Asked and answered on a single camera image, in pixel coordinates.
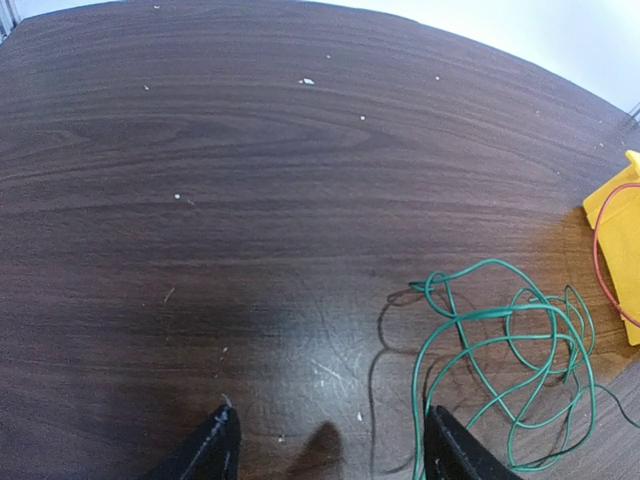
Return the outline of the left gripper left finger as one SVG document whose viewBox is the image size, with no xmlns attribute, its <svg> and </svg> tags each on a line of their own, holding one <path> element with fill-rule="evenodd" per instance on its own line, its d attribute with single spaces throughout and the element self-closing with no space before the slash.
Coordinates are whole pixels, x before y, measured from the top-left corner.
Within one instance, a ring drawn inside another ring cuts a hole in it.
<svg viewBox="0 0 640 480">
<path fill-rule="evenodd" d="M 229 404 L 219 406 L 143 479 L 237 479 L 240 420 Z"/>
</svg>

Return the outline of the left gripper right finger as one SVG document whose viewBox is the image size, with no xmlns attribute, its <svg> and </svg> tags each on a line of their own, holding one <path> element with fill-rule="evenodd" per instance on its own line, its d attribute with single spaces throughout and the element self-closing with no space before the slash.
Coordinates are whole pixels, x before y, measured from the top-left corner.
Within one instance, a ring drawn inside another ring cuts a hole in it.
<svg viewBox="0 0 640 480">
<path fill-rule="evenodd" d="M 443 406 L 431 406 L 426 416 L 424 468 L 435 480 L 521 480 Z"/>
</svg>

